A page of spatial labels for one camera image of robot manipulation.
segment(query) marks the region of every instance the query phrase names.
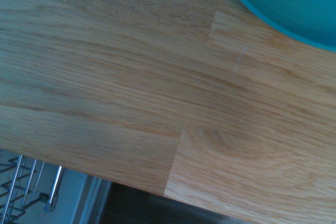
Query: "bowl rim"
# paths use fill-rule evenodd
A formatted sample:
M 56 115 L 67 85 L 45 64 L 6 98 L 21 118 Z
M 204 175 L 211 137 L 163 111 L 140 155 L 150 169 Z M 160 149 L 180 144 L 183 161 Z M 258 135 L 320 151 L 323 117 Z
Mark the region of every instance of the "bowl rim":
M 261 11 L 259 11 L 259 9 L 257 7 L 255 7 L 249 0 L 240 0 L 254 15 L 256 15 L 258 18 L 260 18 L 261 20 L 263 20 L 266 24 L 270 25 L 271 27 L 273 27 L 274 29 L 278 30 L 279 32 L 293 38 L 296 39 L 300 42 L 303 42 L 305 44 L 314 46 L 314 47 L 318 47 L 321 49 L 325 49 L 328 51 L 336 51 L 336 46 L 328 46 L 326 44 L 320 43 L 320 42 L 316 42 L 314 40 L 311 39 L 307 39 L 301 35 L 297 35 L 296 33 L 293 33 L 292 31 L 284 28 L 283 26 L 281 26 L 280 24 L 276 23 L 275 21 L 273 21 L 272 19 L 270 19 L 269 17 L 267 17 L 265 14 L 263 14 Z

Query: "dish rack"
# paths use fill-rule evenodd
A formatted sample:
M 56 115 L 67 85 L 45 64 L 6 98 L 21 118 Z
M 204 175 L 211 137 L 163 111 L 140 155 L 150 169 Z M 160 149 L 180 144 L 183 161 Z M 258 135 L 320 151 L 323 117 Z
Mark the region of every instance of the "dish rack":
M 58 167 L 50 192 L 37 195 L 37 186 L 44 164 L 23 155 L 11 158 L 4 163 L 0 162 L 0 178 L 4 174 L 13 173 L 12 179 L 0 185 L 0 199 L 6 198 L 5 203 L 0 205 L 0 224 L 13 223 L 38 202 L 46 204 L 44 210 L 47 212 L 55 209 L 64 168 Z

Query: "floor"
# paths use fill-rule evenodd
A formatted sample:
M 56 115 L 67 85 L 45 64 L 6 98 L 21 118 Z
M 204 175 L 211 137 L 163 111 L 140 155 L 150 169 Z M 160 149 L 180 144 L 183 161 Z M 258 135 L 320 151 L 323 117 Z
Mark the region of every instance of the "floor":
M 248 224 L 114 183 L 100 224 Z

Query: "butcher block countertop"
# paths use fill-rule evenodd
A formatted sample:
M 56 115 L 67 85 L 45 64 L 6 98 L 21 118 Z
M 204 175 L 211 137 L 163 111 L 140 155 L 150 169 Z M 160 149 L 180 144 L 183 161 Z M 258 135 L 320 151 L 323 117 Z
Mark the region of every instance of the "butcher block countertop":
M 0 0 L 0 148 L 252 223 L 336 221 L 336 53 L 239 0 Z

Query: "scratch mark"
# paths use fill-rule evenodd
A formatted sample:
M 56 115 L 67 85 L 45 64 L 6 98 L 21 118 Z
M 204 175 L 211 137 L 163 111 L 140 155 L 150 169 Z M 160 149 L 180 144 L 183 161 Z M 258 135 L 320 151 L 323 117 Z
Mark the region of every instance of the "scratch mark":
M 245 46 L 243 48 L 242 53 L 239 55 L 238 60 L 237 60 L 237 66 L 236 66 L 236 69 L 233 71 L 233 73 L 236 73 L 238 71 L 240 60 L 241 60 L 242 56 L 245 54 L 247 48 L 248 48 L 248 46 Z

